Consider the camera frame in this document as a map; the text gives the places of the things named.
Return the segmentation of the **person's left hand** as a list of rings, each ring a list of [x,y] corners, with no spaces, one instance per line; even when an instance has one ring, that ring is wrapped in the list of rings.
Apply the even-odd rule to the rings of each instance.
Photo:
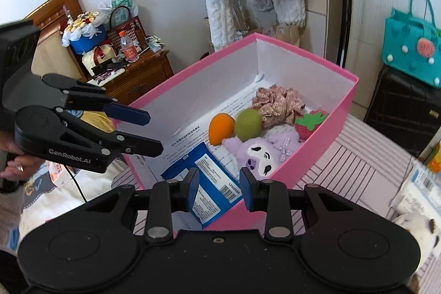
[[[6,180],[28,180],[45,162],[38,157],[26,155],[14,141],[14,135],[1,131],[1,150],[17,155],[14,160],[8,161],[1,171],[1,177]]]

